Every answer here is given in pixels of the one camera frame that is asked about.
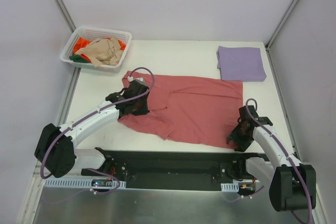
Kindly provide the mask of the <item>red polo shirt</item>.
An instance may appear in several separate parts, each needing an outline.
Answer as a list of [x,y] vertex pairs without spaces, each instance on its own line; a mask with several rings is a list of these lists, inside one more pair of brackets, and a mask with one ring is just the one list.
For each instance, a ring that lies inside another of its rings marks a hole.
[[154,85],[148,96],[149,113],[119,119],[126,127],[164,140],[235,149],[227,137],[237,126],[243,106],[243,83],[194,76],[131,73],[122,78],[142,78]]

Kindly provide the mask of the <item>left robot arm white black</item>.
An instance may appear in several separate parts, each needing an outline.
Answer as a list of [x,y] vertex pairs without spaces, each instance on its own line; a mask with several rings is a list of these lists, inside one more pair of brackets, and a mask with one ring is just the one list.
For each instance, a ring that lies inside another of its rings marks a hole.
[[41,133],[34,156],[48,169],[51,176],[60,178],[72,169],[93,169],[99,176],[111,170],[111,156],[100,147],[79,149],[78,145],[103,126],[126,115],[145,115],[149,112],[149,86],[141,79],[130,82],[120,92],[109,94],[92,111],[55,126],[46,125]]

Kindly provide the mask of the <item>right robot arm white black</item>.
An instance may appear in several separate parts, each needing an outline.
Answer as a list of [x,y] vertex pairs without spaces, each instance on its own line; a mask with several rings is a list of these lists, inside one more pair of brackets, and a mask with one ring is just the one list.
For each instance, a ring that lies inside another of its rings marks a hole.
[[268,117],[260,117],[253,105],[239,108],[238,124],[227,138],[236,151],[257,142],[267,156],[249,157],[236,166],[242,179],[254,176],[268,188],[275,211],[313,210],[316,207],[316,171],[291,154],[279,139]]

